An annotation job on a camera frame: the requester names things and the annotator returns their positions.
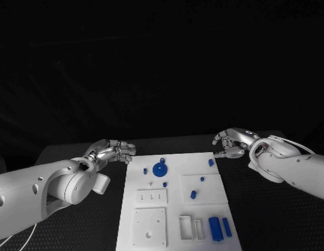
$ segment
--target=blue round button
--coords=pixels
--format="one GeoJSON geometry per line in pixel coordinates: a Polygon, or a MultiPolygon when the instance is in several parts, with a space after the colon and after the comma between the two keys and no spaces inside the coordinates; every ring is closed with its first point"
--hole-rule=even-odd
{"type": "Polygon", "coordinates": [[[163,177],[166,172],[167,172],[167,168],[164,163],[164,159],[160,158],[160,162],[154,164],[154,166],[151,167],[151,173],[154,174],[156,177],[163,177]]]}

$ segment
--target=black backdrop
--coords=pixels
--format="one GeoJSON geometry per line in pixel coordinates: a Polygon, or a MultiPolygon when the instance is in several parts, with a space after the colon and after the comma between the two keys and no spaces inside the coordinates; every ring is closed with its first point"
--hole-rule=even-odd
{"type": "Polygon", "coordinates": [[[8,170],[49,144],[228,127],[324,154],[324,1],[0,1],[8,170]]]}

